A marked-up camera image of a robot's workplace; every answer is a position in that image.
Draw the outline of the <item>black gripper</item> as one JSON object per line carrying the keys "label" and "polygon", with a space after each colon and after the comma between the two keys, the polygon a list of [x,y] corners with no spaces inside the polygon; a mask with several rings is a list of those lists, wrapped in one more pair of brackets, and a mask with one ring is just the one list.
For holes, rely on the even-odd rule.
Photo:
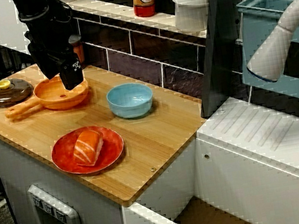
{"label": "black gripper", "polygon": [[43,74],[52,79],[60,74],[67,90],[83,82],[84,76],[78,55],[70,44],[73,35],[71,8],[67,5],[22,13],[22,22],[28,27],[25,36],[32,58]]}

